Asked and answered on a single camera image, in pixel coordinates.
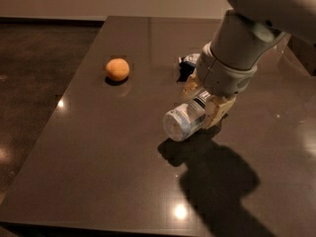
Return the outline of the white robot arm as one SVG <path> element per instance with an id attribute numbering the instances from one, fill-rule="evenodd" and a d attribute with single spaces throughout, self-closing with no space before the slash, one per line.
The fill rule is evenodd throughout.
<path id="1" fill-rule="evenodd" d="M 227 0 L 212 41 L 204 46 L 183 97 L 201 90 L 206 99 L 201 127 L 217 124 L 233 106 L 257 71 L 261 56 L 290 34 L 316 44 L 316 0 Z"/>

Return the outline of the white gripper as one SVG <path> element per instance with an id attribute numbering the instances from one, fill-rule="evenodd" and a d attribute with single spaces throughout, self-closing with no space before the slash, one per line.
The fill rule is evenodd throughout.
<path id="1" fill-rule="evenodd" d="M 185 83 L 181 100 L 187 102 L 204 89 L 212 94 L 206 98 L 205 118 L 201 125 L 203 129 L 209 129 L 228 113 L 236 101 L 233 95 L 243 92 L 256 72 L 257 66 L 238 70 L 222 64 L 213 56 L 208 43 L 202 48 L 197 59 L 197 69 Z"/>

